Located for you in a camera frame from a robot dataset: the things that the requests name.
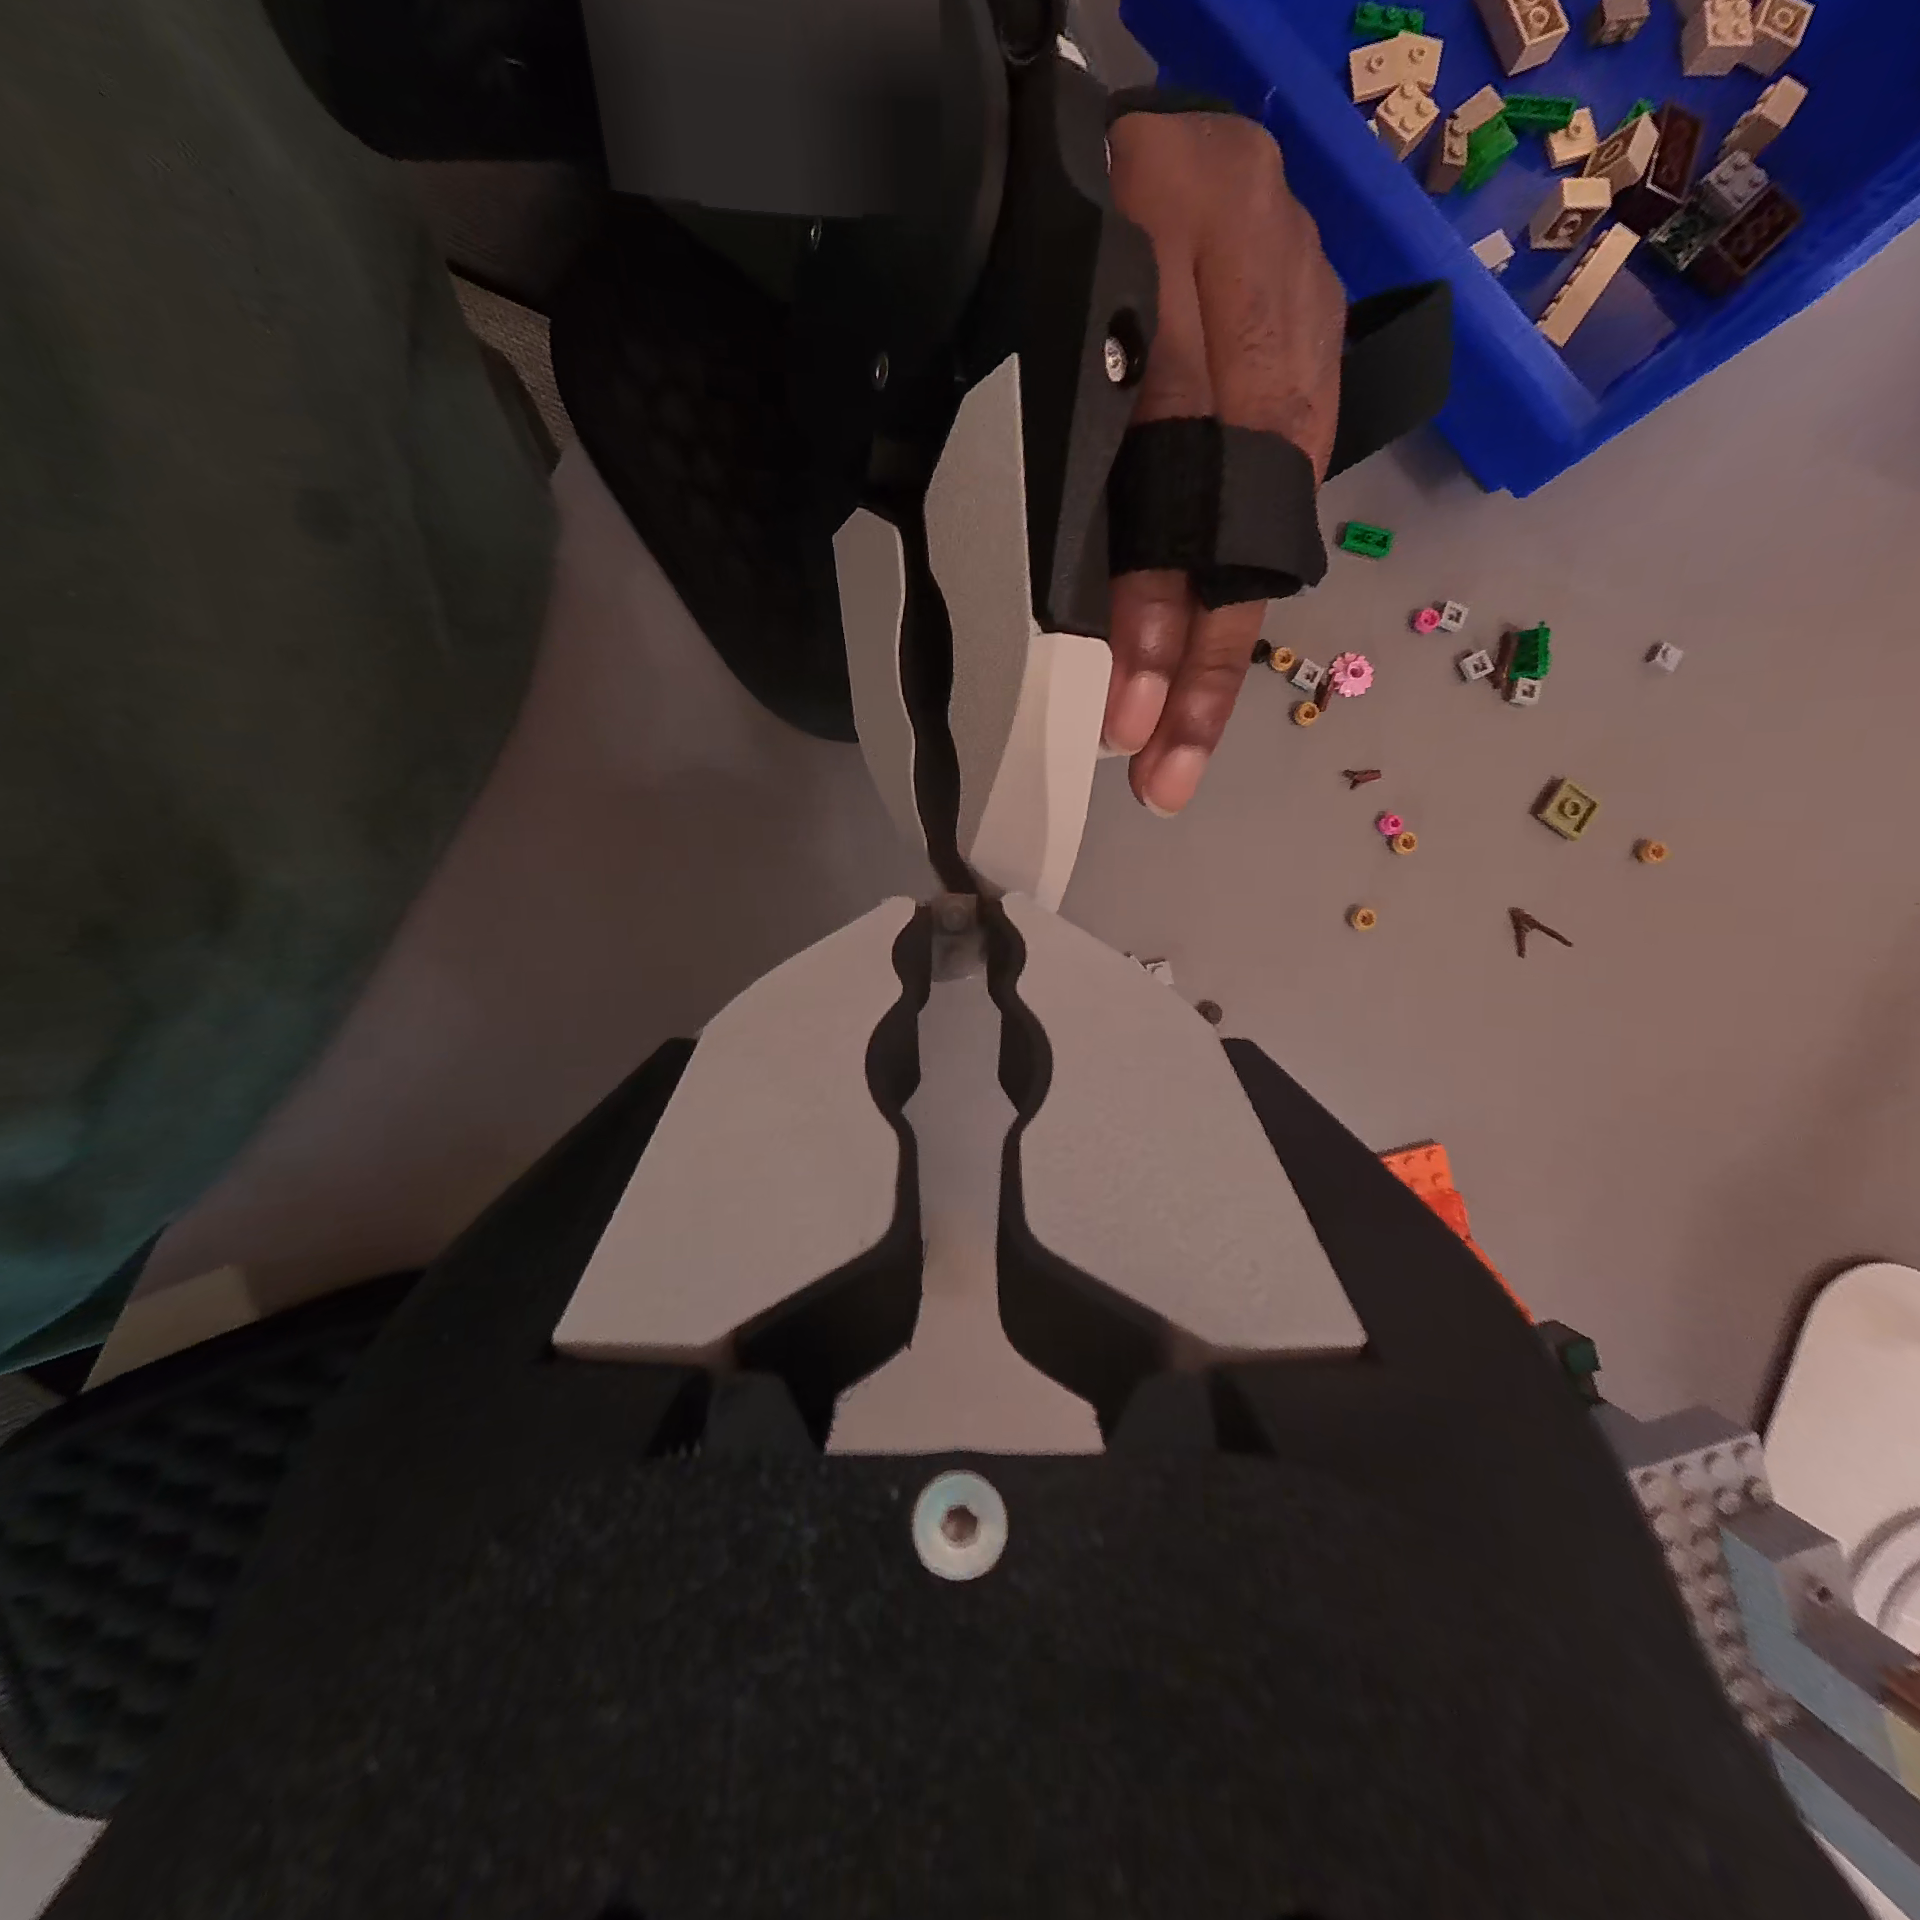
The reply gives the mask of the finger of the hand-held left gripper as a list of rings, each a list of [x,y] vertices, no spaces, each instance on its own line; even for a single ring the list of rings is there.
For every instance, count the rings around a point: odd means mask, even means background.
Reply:
[[[953,628],[919,519],[856,511],[833,537],[856,737],[881,802],[939,886],[961,886]]]
[[[924,518],[952,633],[956,851],[988,889],[1059,910],[1088,823],[1113,652],[1036,616],[1020,374],[1009,355],[961,400]]]

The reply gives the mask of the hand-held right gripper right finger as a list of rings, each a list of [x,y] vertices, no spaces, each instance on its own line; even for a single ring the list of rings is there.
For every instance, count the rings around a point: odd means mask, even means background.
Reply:
[[[1364,1330],[1226,1042],[1029,896],[988,924],[999,1323],[1050,1378],[1345,1359]]]

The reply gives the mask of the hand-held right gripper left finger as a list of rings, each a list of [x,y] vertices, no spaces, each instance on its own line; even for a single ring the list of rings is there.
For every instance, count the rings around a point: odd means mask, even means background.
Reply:
[[[900,1131],[868,1079],[916,904],[793,954],[703,1032],[556,1323],[581,1360],[713,1360],[896,1222]]]

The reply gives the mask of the grey desk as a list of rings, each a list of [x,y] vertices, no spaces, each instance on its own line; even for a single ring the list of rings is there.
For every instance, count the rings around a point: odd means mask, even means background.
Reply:
[[[1915,1260],[1915,266],[1909,232],[1535,496],[1436,438],[1347,474],[1329,527],[1392,555],[1333,555],[1265,628],[1367,655],[1371,694],[1293,727],[1248,679],[1171,822],[1105,764],[1064,904],[1360,1138],[1442,1142],[1480,1244],[1632,1408],[1747,1414],[1816,1273]],[[492,786],[147,1291],[426,1265],[660,1041],[922,878],[858,751],[745,697],[579,450],[553,494]],[[1466,628],[1415,633],[1444,599]],[[1457,674],[1538,623],[1538,707]],[[1601,802],[1575,844],[1531,819],[1561,777]],[[1512,906],[1573,948],[1521,961]]]

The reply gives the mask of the person's left hand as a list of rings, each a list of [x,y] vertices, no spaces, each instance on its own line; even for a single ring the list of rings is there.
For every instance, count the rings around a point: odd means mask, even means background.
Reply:
[[[1137,418],[1281,434],[1324,483],[1348,307],[1277,142],[1226,112],[1127,112],[1109,144],[1116,210],[1147,236],[1159,273]],[[1103,739],[1147,812],[1171,819],[1194,801],[1261,623],[1258,603],[1204,608],[1180,570],[1113,582]]]

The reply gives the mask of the blue plastic bin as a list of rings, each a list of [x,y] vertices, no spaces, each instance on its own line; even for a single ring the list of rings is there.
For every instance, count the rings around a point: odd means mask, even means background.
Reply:
[[[1496,492],[1528,496],[1821,299],[1915,222],[1915,4],[1816,4],[1783,65],[1808,98],[1762,155],[1799,222],[1716,295],[1639,248],[1565,351],[1537,318],[1573,257],[1529,249],[1544,142],[1476,191],[1427,191],[1431,136],[1388,159],[1352,84],[1354,4],[1151,3],[1121,19],[1159,79],[1259,116],[1352,298],[1453,283],[1452,396],[1437,427]]]

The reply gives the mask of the pile of loose bricks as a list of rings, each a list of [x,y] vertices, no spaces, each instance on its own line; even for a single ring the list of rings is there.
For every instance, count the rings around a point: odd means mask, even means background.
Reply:
[[[1524,225],[1531,255],[1571,257],[1535,328],[1555,351],[1573,345],[1628,263],[1692,281],[1708,295],[1737,288],[1799,226],[1762,153],[1808,98],[1785,74],[1808,38],[1813,4],[1675,4],[1684,81],[1764,81],[1759,98],[1709,144],[1701,112],[1635,102],[1612,128],[1577,96],[1483,84],[1452,111],[1437,98],[1444,44],[1411,4],[1355,4],[1352,102],[1371,112],[1377,142],[1411,159],[1437,144],[1425,178],[1436,199],[1489,185],[1522,142],[1540,147],[1547,188]]]

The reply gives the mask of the multicoloured brick model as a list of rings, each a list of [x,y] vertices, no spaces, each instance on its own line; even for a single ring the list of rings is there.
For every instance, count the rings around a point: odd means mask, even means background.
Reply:
[[[1764,1435],[1693,1407],[1639,1419],[1595,1345],[1538,1323],[1615,1452],[1713,1676],[1803,1819],[1856,1866],[1915,1867],[1915,1651],[1860,1618],[1843,1551],[1773,1492]]]

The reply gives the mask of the green sweatshirt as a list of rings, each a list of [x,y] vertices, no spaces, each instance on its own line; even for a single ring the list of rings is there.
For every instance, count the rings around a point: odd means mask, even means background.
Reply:
[[[537,443],[345,46],[4,4],[4,1364],[322,1057],[537,662]]]

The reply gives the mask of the white rounded object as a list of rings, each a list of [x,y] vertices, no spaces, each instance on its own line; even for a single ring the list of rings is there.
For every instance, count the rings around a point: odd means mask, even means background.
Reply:
[[[1841,1272],[1808,1307],[1773,1392],[1772,1492],[1829,1535],[1860,1618],[1919,1651],[1919,1273]]]

